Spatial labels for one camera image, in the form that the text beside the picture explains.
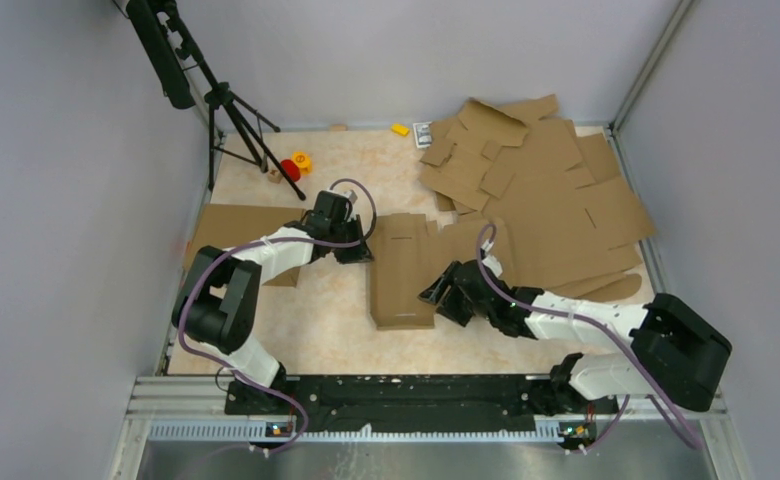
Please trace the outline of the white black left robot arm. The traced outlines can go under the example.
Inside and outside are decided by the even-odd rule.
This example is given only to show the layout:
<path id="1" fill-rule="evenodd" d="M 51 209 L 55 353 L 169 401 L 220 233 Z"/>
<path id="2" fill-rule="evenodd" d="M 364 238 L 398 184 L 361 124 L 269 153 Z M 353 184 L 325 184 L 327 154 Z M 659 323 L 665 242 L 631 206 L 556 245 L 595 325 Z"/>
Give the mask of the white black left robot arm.
<path id="1" fill-rule="evenodd" d="M 244 245 L 204 246 L 193 258 L 172 313 L 177 341 L 251 384 L 249 401 L 263 413 L 283 407 L 287 388 L 284 366 L 253 333 L 261 287 L 327 255 L 340 264 L 372 261 L 356 198 L 323 190 L 301 219 Z"/>

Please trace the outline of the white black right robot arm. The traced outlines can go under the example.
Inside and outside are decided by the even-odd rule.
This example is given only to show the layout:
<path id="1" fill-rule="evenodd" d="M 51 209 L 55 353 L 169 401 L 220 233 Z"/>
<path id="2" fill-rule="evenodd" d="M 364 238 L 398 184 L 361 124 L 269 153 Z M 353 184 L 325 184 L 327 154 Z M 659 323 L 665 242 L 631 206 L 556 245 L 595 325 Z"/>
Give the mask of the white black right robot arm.
<path id="1" fill-rule="evenodd" d="M 465 326 L 475 317 L 512 338 L 564 340 L 598 348 L 567 355 L 549 373 L 555 404 L 578 412 L 609 396 L 653 396 L 705 412 L 712 405 L 732 343 L 679 297 L 645 304 L 572 299 L 509 286 L 488 263 L 453 261 L 420 292 L 422 302 Z"/>

